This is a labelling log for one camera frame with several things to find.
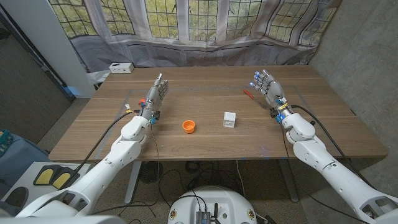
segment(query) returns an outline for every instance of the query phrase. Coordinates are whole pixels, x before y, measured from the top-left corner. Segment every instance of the white box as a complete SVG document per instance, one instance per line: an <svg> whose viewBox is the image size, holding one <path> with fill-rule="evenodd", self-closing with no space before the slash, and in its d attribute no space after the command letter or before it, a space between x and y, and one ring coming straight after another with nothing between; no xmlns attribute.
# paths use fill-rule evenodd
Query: white box
<svg viewBox="0 0 398 224"><path fill-rule="evenodd" d="M134 66L132 63L112 63L109 69L112 73L131 73Z"/></svg>
<svg viewBox="0 0 398 224"><path fill-rule="evenodd" d="M235 127L236 113L224 112L224 127L233 128Z"/></svg>

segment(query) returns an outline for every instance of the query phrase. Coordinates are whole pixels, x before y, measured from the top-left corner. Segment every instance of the window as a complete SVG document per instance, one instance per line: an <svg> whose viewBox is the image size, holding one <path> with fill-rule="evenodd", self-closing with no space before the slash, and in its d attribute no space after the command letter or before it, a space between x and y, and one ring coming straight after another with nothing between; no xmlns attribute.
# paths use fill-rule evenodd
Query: window
<svg viewBox="0 0 398 224"><path fill-rule="evenodd" d="M311 23L301 36L300 44L316 47L321 35L335 14L336 9L324 9L320 15Z"/></svg>
<svg viewBox="0 0 398 224"><path fill-rule="evenodd" d="M251 27L257 19L261 0L230 0L226 40L250 35Z"/></svg>
<svg viewBox="0 0 398 224"><path fill-rule="evenodd" d="M123 0L101 0L101 5L112 34L134 34Z"/></svg>
<svg viewBox="0 0 398 224"><path fill-rule="evenodd" d="M216 40L217 0L189 1L189 39Z"/></svg>
<svg viewBox="0 0 398 224"><path fill-rule="evenodd" d="M178 39L175 0L145 0L145 4L152 36Z"/></svg>
<svg viewBox="0 0 398 224"><path fill-rule="evenodd" d="M82 0L50 0L63 30L69 38L97 35Z"/></svg>
<svg viewBox="0 0 398 224"><path fill-rule="evenodd" d="M286 0L272 21L268 37L286 43L290 41L290 34L308 9L311 0Z"/></svg>

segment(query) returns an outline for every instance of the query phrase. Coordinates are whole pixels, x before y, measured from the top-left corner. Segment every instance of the sheer curtain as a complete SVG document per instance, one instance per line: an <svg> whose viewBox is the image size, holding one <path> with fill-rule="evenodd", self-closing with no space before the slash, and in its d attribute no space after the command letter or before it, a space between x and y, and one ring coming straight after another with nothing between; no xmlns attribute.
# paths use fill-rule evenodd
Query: sheer curtain
<svg viewBox="0 0 398 224"><path fill-rule="evenodd" d="M49 0L87 73L135 67L306 64L327 0Z"/></svg>

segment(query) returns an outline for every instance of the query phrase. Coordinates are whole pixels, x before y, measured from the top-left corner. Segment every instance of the table leg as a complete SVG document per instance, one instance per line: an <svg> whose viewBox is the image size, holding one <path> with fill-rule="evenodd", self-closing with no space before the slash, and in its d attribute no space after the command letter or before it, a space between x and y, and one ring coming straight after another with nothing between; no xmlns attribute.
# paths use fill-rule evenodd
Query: table leg
<svg viewBox="0 0 398 224"><path fill-rule="evenodd" d="M127 186L126 196L124 198L124 203L126 204L132 203L132 198L134 196L136 185L138 183L138 175L141 168L141 163L141 161L134 161L132 163L129 185Z"/></svg>
<svg viewBox="0 0 398 224"><path fill-rule="evenodd" d="M299 194L297 193L297 188L294 183L292 171L290 170L289 164L286 159L278 160L278 165L280 167L280 171L285 179L287 190L290 194L290 200L292 202L299 202Z"/></svg>

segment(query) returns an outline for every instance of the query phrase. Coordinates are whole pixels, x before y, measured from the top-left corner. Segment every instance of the robotic arm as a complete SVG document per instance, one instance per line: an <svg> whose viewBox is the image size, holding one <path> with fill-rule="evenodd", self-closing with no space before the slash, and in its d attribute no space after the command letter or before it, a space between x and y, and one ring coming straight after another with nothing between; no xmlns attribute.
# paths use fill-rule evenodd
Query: robotic arm
<svg viewBox="0 0 398 224"><path fill-rule="evenodd" d="M368 223L396 223L398 198L379 192L366 184L326 150L315 135L315 128L287 103L279 82L267 71L256 72L252 87L259 90L272 106L271 117L283 125L287 140L298 159L318 171L353 209Z"/></svg>
<svg viewBox="0 0 398 224"><path fill-rule="evenodd" d="M139 156L141 145L146 140L145 129L159 119L158 109L167 91L168 83L162 81L160 74L147 94L140 116L133 117L122 128L120 137L111 146L111 152L72 186L41 196L26 206L17 218L74 217L90 214L116 174Z"/></svg>

